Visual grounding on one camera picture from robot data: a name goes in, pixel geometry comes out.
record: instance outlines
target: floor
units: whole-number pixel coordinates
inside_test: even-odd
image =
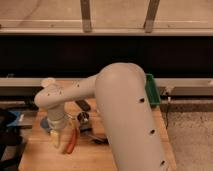
[[[172,100],[169,108],[168,102],[163,100],[161,111],[165,123],[168,121],[167,130],[178,171],[212,171],[213,99]],[[32,124],[36,111],[27,110],[23,113],[25,117],[21,124]],[[30,129],[23,129],[22,135],[26,142]],[[21,147],[7,148],[3,160],[21,152],[23,147],[24,144]],[[5,171],[16,170],[17,166],[13,166]]]

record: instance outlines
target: cable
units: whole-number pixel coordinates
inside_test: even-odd
[[[168,98],[168,103],[167,103],[167,109],[166,109],[166,129],[168,129],[169,127],[169,110],[171,108],[171,96],[169,96],[169,93],[166,93],[167,94],[167,98]]]

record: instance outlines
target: wooden table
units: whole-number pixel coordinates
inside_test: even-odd
[[[91,105],[89,112],[93,125],[93,132],[98,136],[104,136],[104,128],[101,119],[96,111],[96,102],[94,99],[88,99]],[[65,105],[67,113],[76,115],[81,110],[73,102]],[[50,136],[40,128],[40,120],[46,112],[39,110],[32,128],[31,136],[25,148],[20,171],[116,171],[113,156],[108,145],[96,145],[86,136],[80,136],[73,153],[62,154],[65,144],[67,144],[71,128],[67,126],[61,136],[61,145],[59,149],[53,147]],[[161,116],[160,109],[153,109],[153,115],[160,133],[168,162],[172,171],[176,171],[176,162],[169,142],[167,131]]]

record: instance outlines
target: orange handle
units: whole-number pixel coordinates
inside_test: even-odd
[[[71,154],[74,150],[74,147],[77,143],[77,139],[78,139],[78,130],[77,128],[74,128],[73,131],[72,131],[72,137],[70,138],[70,142],[68,143],[67,145],[67,154]]]

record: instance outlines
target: black object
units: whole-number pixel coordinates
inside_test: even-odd
[[[41,86],[1,86],[0,87],[0,95],[2,97],[14,97],[16,96],[17,99],[18,97],[25,97],[24,101],[27,102],[28,100],[31,99],[26,99],[26,97],[34,97],[40,90],[43,88]]]
[[[16,116],[11,112],[0,108],[0,129],[16,120]]]
[[[89,121],[89,114],[87,112],[81,112],[78,114],[77,119],[80,123],[79,130],[81,133],[92,131],[92,125]]]
[[[95,144],[109,144],[109,141],[107,138],[98,138],[92,140]]]
[[[20,128],[14,126],[7,127],[7,124],[10,124],[15,119],[16,116],[11,112],[0,108],[0,160],[7,146],[20,145],[22,142]],[[9,160],[0,161],[0,170],[3,170],[8,166],[18,164],[20,159],[21,157],[18,156]]]
[[[85,100],[77,100],[75,103],[81,108],[81,110],[88,112],[91,110],[90,105]]]

